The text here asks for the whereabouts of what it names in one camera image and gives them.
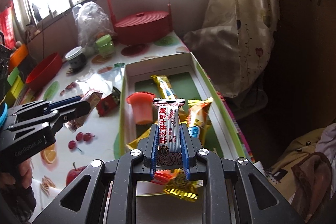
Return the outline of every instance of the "red lid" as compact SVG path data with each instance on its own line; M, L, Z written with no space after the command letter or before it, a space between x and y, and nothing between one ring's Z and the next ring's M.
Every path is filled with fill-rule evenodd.
M122 20L118 21L115 26L116 27L128 27L134 25L145 24L153 21L160 20L169 15L168 12L165 11L151 11L151 12L143 12L134 15L127 16Z

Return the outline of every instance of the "human hand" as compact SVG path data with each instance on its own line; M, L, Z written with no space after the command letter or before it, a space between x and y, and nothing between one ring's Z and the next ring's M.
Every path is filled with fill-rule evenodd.
M19 166L19 172L22 176L22 187L27 189L33 180L33 172L30 167L30 160L26 160L21 163ZM9 173L0 173L0 188L4 188L5 185L13 185L15 184L15 178L11 176Z

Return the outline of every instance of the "green jar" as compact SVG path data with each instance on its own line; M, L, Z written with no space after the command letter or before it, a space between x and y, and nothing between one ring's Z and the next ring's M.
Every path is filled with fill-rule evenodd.
M115 52L112 38L109 34L99 38L96 41L96 44L98 46L99 54L102 58L109 57Z

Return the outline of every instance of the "jelly cup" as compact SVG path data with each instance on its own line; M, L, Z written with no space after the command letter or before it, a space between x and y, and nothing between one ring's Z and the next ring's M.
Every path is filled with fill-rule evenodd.
M132 106L134 122L148 124L153 122L153 99L155 94L149 92L135 92L128 96L126 102Z

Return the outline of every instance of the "metal pivot bolt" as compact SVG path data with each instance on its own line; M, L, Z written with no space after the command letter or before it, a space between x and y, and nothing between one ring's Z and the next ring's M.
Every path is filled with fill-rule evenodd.
M99 167L99 166L101 166L101 160L93 160L93 161L91 162L91 165L92 165L93 167Z
M133 149L132 151L131 151L131 155L132 156L138 156L138 155L140 155L141 154L141 150L139 150L139 149Z
M241 165L246 165L246 164L249 163L249 160L241 157L241 158L238 158L238 163L241 164Z
M206 148L201 148L200 150L198 150L199 154L202 156L205 156L207 154L209 154L209 150Z

